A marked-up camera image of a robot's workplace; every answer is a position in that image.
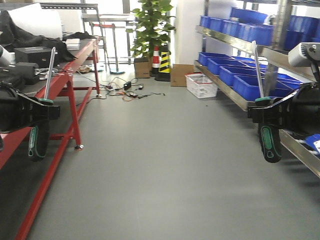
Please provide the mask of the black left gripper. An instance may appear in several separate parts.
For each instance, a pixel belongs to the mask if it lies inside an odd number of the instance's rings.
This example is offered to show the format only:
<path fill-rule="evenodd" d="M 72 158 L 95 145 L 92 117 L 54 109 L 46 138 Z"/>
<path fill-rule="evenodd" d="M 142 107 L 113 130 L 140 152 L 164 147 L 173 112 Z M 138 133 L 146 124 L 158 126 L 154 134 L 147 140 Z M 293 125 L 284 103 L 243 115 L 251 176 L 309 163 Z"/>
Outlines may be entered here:
<path fill-rule="evenodd" d="M 28 97 L 11 85 L 0 83 L 0 132 L 31 127 L 31 121 L 57 120 L 61 108 L 46 98 Z"/>

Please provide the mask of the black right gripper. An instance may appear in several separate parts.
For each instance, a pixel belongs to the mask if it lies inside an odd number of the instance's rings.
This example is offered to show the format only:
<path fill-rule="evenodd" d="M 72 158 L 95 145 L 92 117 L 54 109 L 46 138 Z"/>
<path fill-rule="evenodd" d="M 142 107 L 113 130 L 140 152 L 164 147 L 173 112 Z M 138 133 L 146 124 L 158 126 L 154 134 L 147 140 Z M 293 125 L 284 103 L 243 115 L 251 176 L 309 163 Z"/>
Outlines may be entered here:
<path fill-rule="evenodd" d="M 320 85 L 302 84 L 284 98 L 260 97 L 249 106 L 247 117 L 253 123 L 282 125 L 298 134 L 320 132 Z"/>

